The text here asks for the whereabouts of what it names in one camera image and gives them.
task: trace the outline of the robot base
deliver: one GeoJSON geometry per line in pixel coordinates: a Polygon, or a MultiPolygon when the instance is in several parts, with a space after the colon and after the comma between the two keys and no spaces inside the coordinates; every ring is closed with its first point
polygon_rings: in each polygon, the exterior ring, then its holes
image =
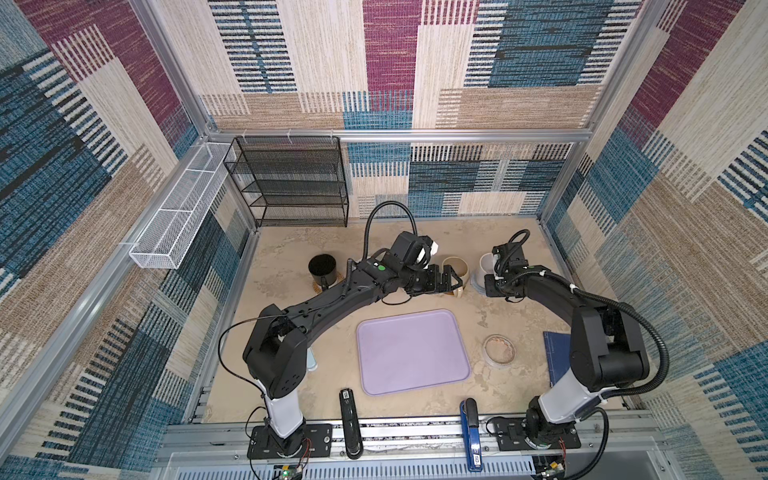
{"type": "MultiPolygon", "coordinates": [[[[518,450],[535,450],[525,439],[525,429],[522,422],[525,419],[505,419],[498,417],[491,422],[493,431],[501,433],[496,437],[498,449],[502,452],[515,452],[518,450]]],[[[577,433],[566,432],[562,436],[566,449],[580,449],[581,440],[577,433]]],[[[550,449],[559,450],[560,445],[555,442],[550,449]]]]}
{"type": "MultiPolygon", "coordinates": [[[[250,460],[264,460],[272,458],[286,458],[278,454],[280,447],[275,439],[266,431],[266,426],[253,427],[255,441],[248,445],[248,458],[250,460]]],[[[330,423],[313,423],[304,427],[304,437],[312,442],[311,458],[331,456],[331,439],[333,438],[333,425],[330,423]]],[[[288,458],[301,458],[306,451],[306,442],[303,442],[299,450],[288,458]]]]}

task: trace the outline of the white mug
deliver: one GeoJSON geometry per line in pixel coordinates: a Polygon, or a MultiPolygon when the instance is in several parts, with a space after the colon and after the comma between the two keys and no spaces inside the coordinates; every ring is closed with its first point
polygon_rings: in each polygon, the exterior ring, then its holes
{"type": "Polygon", "coordinates": [[[445,260],[443,260],[442,261],[443,271],[445,271],[446,265],[452,266],[458,278],[462,279],[462,286],[460,286],[456,290],[453,290],[452,292],[446,292],[446,293],[448,295],[453,295],[456,298],[459,298],[462,295],[462,293],[464,293],[464,287],[467,286],[467,282],[469,281],[469,265],[467,265],[467,263],[459,257],[447,257],[445,260]]]}

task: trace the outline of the tape roll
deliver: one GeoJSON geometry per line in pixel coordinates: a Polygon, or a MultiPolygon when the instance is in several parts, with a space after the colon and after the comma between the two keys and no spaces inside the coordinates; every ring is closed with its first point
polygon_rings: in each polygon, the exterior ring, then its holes
{"type": "Polygon", "coordinates": [[[483,358],[496,369],[508,368],[515,361],[516,353],[515,345],[505,336],[494,334],[482,343],[483,358]]]}

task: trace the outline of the white wire basket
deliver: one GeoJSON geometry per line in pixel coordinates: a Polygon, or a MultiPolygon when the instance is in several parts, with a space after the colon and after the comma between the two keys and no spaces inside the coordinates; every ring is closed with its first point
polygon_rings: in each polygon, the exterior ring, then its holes
{"type": "Polygon", "coordinates": [[[206,143],[197,151],[131,248],[139,267],[179,268],[227,178],[228,155],[234,157],[229,144],[206,143]]]}

